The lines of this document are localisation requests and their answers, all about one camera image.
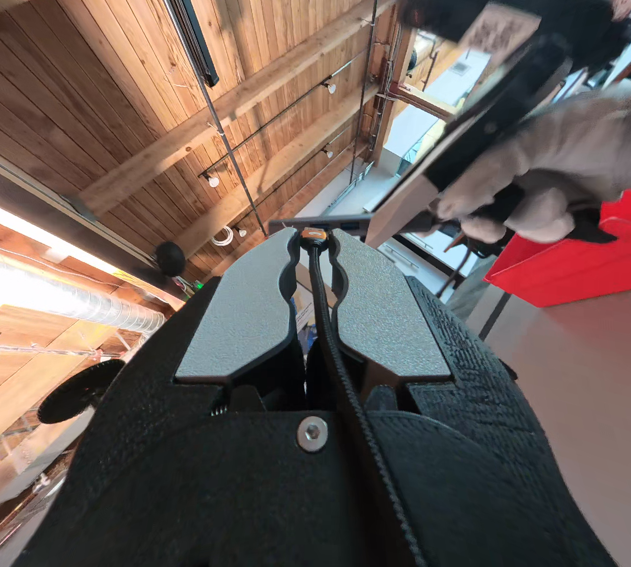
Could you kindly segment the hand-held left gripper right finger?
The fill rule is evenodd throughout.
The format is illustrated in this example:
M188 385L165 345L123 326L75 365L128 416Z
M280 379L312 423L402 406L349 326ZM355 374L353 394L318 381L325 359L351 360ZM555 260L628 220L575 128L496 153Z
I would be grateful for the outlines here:
M340 229L330 235L333 323L359 387L446 383L453 374L406 276Z

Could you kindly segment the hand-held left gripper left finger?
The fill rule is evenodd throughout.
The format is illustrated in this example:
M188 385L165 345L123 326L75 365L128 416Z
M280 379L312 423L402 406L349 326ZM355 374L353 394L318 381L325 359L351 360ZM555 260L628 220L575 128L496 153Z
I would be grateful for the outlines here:
M221 277L175 372L179 383L226 384L286 348L296 334L299 233L284 228Z

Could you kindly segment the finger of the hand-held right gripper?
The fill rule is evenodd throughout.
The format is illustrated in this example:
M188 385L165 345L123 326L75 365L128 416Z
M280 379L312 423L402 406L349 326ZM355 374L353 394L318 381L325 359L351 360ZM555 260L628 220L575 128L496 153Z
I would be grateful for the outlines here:
M439 205L446 190L459 180L492 144L493 121L480 112L443 136L381 200L371 217L366 244L377 248L408 224L433 228L445 218Z

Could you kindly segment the grey usb hub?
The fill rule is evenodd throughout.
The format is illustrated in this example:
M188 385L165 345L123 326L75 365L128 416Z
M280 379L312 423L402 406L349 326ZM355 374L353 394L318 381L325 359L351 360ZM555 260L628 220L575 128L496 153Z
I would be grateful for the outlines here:
M368 232L368 227L374 214L363 213L361 215L339 215L339 216L318 216L318 217L297 217L285 219L272 219L267 225L268 234L273 235L284 228L316 228L330 232L340 229L351 235L364 237ZM403 233L430 233L439 227L440 222L428 211L423 211L415 216L408 224L398 230L397 234Z

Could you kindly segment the red plastic bin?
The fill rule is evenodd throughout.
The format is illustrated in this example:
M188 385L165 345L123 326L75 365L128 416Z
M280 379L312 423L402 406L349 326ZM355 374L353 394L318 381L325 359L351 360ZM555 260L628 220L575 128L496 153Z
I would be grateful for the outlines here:
M629 291L630 191L618 202L605 203L600 226L617 240L541 244L515 236L485 282L537 308Z

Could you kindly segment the person's right hand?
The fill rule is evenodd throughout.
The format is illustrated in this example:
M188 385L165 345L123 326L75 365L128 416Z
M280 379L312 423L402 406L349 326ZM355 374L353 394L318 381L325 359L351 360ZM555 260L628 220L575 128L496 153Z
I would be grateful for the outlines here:
M474 212L511 183L523 201L503 222ZM483 153L441 194L438 219L469 237L498 242L507 229L556 243L575 228L569 206L583 197L614 202L630 190L630 82L551 104Z

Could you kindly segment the black ceiling dome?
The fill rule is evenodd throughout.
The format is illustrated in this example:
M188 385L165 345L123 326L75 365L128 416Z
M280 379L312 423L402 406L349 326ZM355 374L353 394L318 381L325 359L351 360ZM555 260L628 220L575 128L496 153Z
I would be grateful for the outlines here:
M168 278L180 276L187 259L182 248L173 241L164 241L154 248L154 260L161 273Z

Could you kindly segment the black lighting track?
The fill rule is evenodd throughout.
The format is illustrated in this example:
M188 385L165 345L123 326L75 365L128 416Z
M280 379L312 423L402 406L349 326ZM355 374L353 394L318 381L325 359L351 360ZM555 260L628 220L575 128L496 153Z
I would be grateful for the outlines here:
M219 83L208 45L191 0L162 0L194 73L207 87Z

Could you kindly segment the silver ventilation duct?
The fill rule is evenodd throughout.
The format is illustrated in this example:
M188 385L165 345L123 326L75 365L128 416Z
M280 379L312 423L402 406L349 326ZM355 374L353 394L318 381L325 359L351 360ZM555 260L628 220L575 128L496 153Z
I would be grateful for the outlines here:
M151 334L164 314L1 261L1 304Z

